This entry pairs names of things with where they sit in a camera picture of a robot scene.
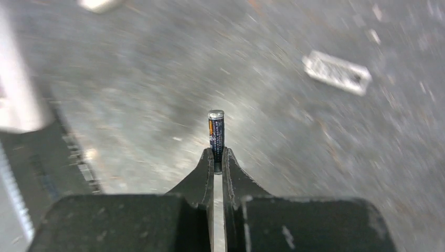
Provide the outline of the blue battery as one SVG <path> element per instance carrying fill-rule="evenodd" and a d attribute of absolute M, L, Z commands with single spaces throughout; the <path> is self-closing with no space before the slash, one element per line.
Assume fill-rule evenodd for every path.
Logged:
<path fill-rule="evenodd" d="M 222 173 L 222 155 L 225 146 L 225 113 L 223 110 L 210 110 L 208 112 L 209 142 L 214 157 L 215 174 Z"/>

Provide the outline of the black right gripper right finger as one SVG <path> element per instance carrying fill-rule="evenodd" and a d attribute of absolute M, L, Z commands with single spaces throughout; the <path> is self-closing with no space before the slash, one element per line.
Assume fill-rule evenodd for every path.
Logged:
<path fill-rule="evenodd" d="M 245 251 L 242 200 L 245 196 L 270 193 L 240 167 L 230 148 L 223 151 L 222 179 L 226 251 Z"/>

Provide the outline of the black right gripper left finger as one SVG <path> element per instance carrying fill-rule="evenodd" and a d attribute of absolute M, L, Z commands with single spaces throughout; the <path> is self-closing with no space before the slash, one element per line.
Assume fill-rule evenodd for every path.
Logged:
<path fill-rule="evenodd" d="M 179 230 L 193 234 L 194 250 L 213 251 L 214 157 L 211 149 L 203 150 L 196 167 L 168 193 L 181 195 L 193 209 L 192 222 Z"/>

